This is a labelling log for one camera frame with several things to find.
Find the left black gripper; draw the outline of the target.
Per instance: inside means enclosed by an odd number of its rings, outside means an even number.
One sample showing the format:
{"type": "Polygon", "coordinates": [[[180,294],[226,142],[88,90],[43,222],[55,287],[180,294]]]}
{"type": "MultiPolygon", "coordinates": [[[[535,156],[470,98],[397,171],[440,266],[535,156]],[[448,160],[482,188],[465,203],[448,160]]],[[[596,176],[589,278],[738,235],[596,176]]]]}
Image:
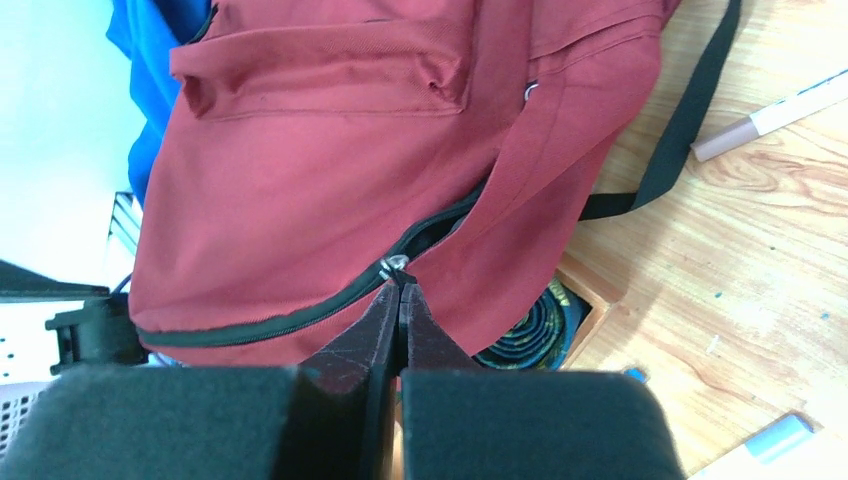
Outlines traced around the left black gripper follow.
{"type": "Polygon", "coordinates": [[[149,351],[140,343],[130,319],[128,295],[86,300],[78,310],[57,313],[45,322],[54,332],[58,362],[50,367],[59,375],[80,365],[142,365],[149,351]]]}

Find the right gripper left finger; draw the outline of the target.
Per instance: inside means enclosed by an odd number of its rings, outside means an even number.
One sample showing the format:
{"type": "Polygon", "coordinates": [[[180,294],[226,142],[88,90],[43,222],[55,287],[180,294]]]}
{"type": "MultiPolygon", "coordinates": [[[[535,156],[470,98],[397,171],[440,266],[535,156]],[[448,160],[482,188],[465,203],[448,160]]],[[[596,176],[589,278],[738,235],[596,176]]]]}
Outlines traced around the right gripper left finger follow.
{"type": "Polygon", "coordinates": [[[80,366],[39,396],[5,479],[379,479],[390,468],[400,293],[306,361],[80,366]]]}

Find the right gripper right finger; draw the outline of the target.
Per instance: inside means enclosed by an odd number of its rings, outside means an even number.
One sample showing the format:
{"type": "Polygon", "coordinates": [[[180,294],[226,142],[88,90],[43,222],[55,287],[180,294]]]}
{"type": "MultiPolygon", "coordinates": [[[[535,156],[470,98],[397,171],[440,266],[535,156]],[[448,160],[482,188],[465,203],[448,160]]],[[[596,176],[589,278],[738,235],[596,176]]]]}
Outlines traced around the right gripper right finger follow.
{"type": "Polygon", "coordinates": [[[655,396],[621,373],[477,365],[407,285],[398,321],[409,479],[680,479],[655,396]]]}

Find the red backpack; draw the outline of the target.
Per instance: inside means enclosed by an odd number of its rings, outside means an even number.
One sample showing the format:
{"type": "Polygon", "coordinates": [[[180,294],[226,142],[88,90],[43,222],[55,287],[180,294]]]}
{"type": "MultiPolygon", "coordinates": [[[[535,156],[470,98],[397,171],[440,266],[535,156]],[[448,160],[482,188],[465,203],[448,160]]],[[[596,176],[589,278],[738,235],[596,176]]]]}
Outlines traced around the red backpack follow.
{"type": "Polygon", "coordinates": [[[667,193],[730,1],[639,188],[595,193],[650,96],[674,1],[218,1],[173,48],[129,294],[186,364],[298,362],[396,271],[478,353],[524,317],[581,220],[667,193]]]}

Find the white marker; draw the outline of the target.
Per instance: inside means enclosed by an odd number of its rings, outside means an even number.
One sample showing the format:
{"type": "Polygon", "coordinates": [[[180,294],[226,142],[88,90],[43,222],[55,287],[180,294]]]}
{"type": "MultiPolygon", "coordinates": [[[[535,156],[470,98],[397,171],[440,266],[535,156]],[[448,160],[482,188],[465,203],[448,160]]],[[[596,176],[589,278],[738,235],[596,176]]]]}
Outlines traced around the white marker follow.
{"type": "Polygon", "coordinates": [[[705,162],[846,99],[847,70],[843,69],[696,140],[691,151],[697,161],[705,162]]]}

